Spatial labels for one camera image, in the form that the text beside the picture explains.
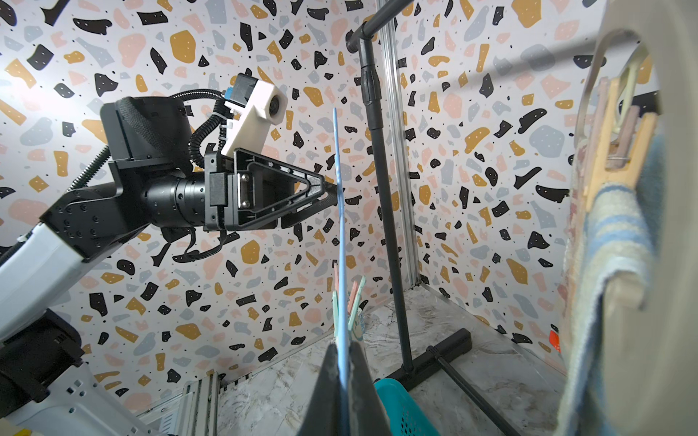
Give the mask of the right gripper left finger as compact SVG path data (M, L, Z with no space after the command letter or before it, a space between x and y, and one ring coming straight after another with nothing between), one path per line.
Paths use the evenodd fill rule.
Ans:
M340 430L340 375L338 352L331 343L325 352L321 370L297 436L336 436Z

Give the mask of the blue wire hanger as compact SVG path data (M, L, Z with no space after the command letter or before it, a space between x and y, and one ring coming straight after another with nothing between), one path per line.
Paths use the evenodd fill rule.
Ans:
M336 187L337 208L339 225L339 245L337 258L337 289L336 289L336 349L337 366L339 373L339 434L350 435L350 407L349 407L349 333L347 314L347 290L346 290L346 259L345 259L345 200L343 178L341 170L340 129L338 122L338 110L333 109L334 148L336 149Z

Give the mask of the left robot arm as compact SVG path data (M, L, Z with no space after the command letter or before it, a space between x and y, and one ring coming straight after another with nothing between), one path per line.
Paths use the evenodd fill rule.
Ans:
M52 304L155 225L165 240L290 228L338 203L320 174L251 150L248 116L276 124L284 96L254 82L125 97L102 107L107 145L1 256L1 414L34 432L149 435L100 386L78 331Z

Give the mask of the green clothespin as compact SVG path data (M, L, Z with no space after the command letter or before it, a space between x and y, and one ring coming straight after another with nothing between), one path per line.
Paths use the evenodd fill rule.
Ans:
M332 292L332 310L333 310L333 325L334 329L337 330L339 326L339 302L338 294L336 291Z

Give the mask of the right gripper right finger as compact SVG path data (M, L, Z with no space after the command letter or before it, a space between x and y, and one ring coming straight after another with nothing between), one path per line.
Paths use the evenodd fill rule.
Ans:
M350 434L356 436L391 436L389 419L376 388L374 388L367 359L360 343L351 343L349 359Z

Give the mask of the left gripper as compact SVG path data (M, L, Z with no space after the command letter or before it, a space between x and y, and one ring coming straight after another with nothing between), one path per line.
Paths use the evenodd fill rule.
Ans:
M291 228L336 206L338 189L319 174L242 148L233 157L205 151L207 231ZM307 202L305 191L323 191Z

